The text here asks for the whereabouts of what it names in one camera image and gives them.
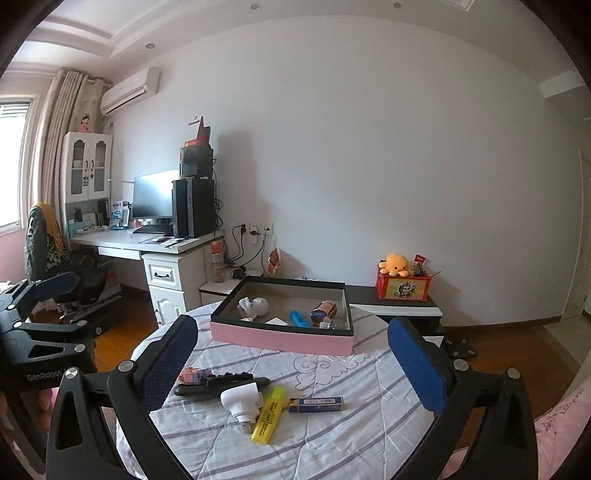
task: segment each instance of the wooden floor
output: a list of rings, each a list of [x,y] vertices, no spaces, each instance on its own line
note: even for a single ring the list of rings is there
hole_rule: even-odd
[[[35,315],[41,322],[57,321],[56,313]],[[115,327],[96,340],[96,365],[99,371],[115,368],[131,356],[134,348],[157,328],[149,298],[125,296],[116,314]],[[478,352],[468,360],[477,371],[502,374],[507,368],[520,371],[530,396],[534,418],[554,407],[576,374],[570,355],[543,327],[502,325],[481,329],[455,328],[452,337],[468,338]],[[474,438],[481,412],[475,411],[458,447]]]
[[[521,373],[530,405],[537,418],[562,398],[578,368],[568,352],[543,327],[505,324],[480,329],[454,328],[455,338],[468,338],[478,356],[468,360],[473,370],[503,374],[509,367]],[[471,444],[476,436],[482,411],[474,411],[458,447]]]
[[[96,339],[95,364],[99,372],[113,370],[130,358],[134,348],[158,327],[149,298],[125,295],[119,305],[113,329]],[[39,312],[35,314],[35,321],[57,323],[59,314]]]

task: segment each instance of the striped bedsheet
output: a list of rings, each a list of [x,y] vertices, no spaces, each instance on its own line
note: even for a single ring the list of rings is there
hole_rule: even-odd
[[[212,340],[210,314],[217,303],[188,314],[199,341],[187,366],[215,374],[251,372],[269,377],[289,397],[344,397],[330,413],[283,412],[268,445],[253,443],[218,400],[191,401],[170,393],[150,414],[171,450],[196,479],[390,479],[431,425],[388,347],[387,324],[351,308],[355,354],[350,357],[259,350]],[[137,358],[158,329],[134,350]],[[117,448],[133,475],[145,478],[118,426]]]

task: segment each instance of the blue gripper pad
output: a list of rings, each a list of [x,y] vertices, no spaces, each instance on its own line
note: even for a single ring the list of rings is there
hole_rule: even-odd
[[[199,329],[189,315],[181,315],[164,336],[146,347],[137,359],[135,390],[144,413],[158,410],[197,344]]]
[[[65,272],[35,285],[35,300],[46,301],[70,293],[76,288],[80,278],[74,272]]]
[[[441,415],[454,383],[449,358],[405,317],[390,321],[388,345],[423,407]]]

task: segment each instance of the computer monitor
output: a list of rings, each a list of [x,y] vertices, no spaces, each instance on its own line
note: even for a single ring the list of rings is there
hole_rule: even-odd
[[[172,218],[173,180],[178,170],[143,175],[134,180],[133,218]]]

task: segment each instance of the window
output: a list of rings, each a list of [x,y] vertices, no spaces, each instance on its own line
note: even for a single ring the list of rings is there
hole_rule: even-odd
[[[0,100],[0,232],[20,225],[21,152],[29,105]]]

